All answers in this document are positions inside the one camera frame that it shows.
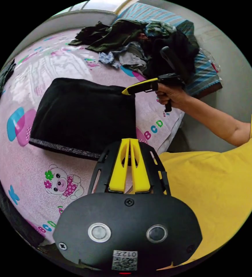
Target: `white wall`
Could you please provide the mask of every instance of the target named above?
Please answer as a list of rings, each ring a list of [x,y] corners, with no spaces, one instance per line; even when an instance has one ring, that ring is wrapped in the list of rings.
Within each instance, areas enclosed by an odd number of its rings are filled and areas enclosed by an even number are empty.
[[[29,33],[14,49],[7,61],[12,60],[19,52],[43,37],[68,29],[94,26],[98,21],[111,25],[117,15],[107,11],[82,10],[59,14],[51,17]]]

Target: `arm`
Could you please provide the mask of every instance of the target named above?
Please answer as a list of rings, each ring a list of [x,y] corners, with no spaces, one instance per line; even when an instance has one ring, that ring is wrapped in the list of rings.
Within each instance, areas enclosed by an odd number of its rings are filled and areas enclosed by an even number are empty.
[[[248,142],[250,138],[250,123],[236,120],[196,98],[189,96],[180,106],[183,112],[198,120],[215,135],[234,146],[241,146]]]
[[[174,108],[187,113],[205,125],[215,135],[226,142],[240,146],[250,138],[251,124],[234,119],[232,116],[210,107],[206,103],[186,94],[179,87],[158,84],[159,102],[163,105],[171,101]]]

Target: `floor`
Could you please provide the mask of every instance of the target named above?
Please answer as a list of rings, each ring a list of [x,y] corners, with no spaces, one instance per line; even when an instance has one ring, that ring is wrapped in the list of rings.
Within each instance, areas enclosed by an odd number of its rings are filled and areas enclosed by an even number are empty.
[[[219,76],[223,80],[223,89],[202,100],[238,120],[250,122],[252,68],[237,46],[211,22],[182,6],[163,0],[139,0],[138,2],[171,11],[194,23],[195,36],[199,44],[210,51],[220,65]],[[225,152],[233,148],[188,115],[184,116],[182,130],[193,150]],[[177,147],[176,141],[172,144],[174,148]]]

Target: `green flower print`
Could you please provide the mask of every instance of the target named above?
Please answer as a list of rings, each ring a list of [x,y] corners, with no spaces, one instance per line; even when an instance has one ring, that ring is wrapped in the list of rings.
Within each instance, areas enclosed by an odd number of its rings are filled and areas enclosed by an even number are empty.
[[[48,179],[50,181],[54,178],[54,175],[52,174],[51,170],[46,171],[45,176],[46,176],[46,179]]]

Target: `yellow shirt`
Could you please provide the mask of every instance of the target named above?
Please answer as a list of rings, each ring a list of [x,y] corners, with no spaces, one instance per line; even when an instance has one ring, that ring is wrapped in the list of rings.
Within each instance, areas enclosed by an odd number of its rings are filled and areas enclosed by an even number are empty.
[[[229,241],[252,211],[252,120],[249,142],[236,149],[163,153],[160,159],[171,195],[194,211],[202,231],[203,240],[186,264]]]

